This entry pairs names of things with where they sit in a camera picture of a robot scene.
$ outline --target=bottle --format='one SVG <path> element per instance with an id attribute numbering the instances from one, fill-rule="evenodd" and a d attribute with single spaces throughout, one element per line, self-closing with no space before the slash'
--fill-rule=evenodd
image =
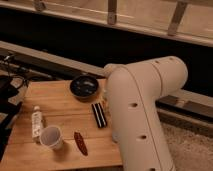
<path id="1" fill-rule="evenodd" d="M 40 110 L 40 106 L 34 106 L 31 119 L 32 119 L 32 138 L 36 143 L 38 143 L 41 131 L 43 130 L 43 117 L 42 112 Z"/>

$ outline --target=black bowl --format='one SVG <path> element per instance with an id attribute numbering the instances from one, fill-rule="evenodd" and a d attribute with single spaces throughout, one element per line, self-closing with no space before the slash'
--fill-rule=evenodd
<path id="1" fill-rule="evenodd" d="M 87 100 L 93 97 L 99 88 L 96 78 L 89 75 L 81 75 L 70 83 L 70 90 L 79 100 Z"/>

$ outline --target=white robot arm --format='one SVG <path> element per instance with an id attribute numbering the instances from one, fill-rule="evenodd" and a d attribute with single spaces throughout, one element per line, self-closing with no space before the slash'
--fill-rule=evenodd
<path id="1" fill-rule="evenodd" d="M 175 171 L 155 101 L 180 89 L 187 67 L 177 57 L 107 65 L 107 100 L 125 171 Z"/>

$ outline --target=white cup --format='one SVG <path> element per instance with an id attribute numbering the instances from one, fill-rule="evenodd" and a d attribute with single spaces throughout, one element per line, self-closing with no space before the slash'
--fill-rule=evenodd
<path id="1" fill-rule="evenodd" d="M 44 128 L 40 135 L 40 143 L 53 150 L 60 149 L 63 146 L 60 128 L 57 126 Z"/>

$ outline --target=wooden table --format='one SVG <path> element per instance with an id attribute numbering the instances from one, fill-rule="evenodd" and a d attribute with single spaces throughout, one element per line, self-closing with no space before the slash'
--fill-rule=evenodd
<path id="1" fill-rule="evenodd" d="M 111 138 L 111 120 L 99 129 L 91 109 L 91 102 L 76 100 L 69 90 L 70 81 L 30 83 L 21 112 L 13 127 L 0 170 L 67 170 L 122 165 L 119 149 Z M 101 100 L 101 93 L 92 102 Z M 33 142 L 31 114 L 39 105 L 46 125 L 58 125 L 64 146 L 53 151 Z M 81 154 L 74 141 L 78 131 L 85 139 L 88 156 Z"/>

